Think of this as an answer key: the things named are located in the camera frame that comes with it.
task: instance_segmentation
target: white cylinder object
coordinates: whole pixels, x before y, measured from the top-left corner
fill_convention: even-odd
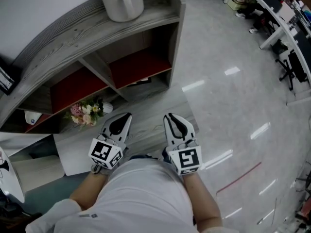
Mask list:
[[[110,113],[113,111],[113,105],[111,103],[103,103],[103,112]]]
[[[144,10],[143,0],[103,0],[109,18],[116,22],[130,21]]]

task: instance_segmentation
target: red shelf panel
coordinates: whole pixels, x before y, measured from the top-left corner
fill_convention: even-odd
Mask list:
[[[44,122],[46,119],[50,118],[52,115],[42,114],[42,116],[38,119],[38,121],[34,125],[28,124],[27,130],[25,133],[27,133],[32,128],[38,126],[41,122]]]
[[[51,87],[53,114],[107,87],[107,84],[83,67]]]
[[[117,89],[171,68],[170,62],[153,49],[141,50],[110,64]]]

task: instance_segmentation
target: white t-shirt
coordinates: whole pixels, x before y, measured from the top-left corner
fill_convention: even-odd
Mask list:
[[[94,206],[81,211],[73,200],[56,203],[26,227],[27,233],[197,233],[192,206],[170,164],[134,159],[113,172]],[[205,233],[237,233],[223,227]]]

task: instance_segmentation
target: white wall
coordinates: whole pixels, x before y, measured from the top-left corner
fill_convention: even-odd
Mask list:
[[[87,0],[0,0],[0,56],[10,64],[47,26]]]

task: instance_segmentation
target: white box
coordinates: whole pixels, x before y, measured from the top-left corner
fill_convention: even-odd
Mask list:
[[[118,146],[93,138],[88,156],[94,163],[111,170],[123,157],[123,152]]]
[[[196,172],[202,165],[201,146],[168,152],[178,175]]]

